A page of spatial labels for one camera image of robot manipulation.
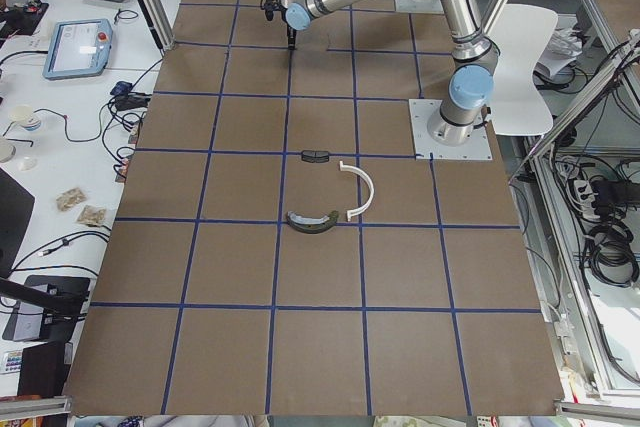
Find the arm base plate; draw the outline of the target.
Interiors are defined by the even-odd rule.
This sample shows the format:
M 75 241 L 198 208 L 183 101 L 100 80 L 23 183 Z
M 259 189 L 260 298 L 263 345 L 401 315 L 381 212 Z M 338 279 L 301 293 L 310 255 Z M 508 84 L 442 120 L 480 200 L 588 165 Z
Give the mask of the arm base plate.
M 394 0 L 394 5 L 400 13 L 444 14 L 440 0 Z
M 467 126 L 454 126 L 442 118 L 441 100 L 409 99 L 408 103 L 417 160 L 492 160 L 481 115 Z

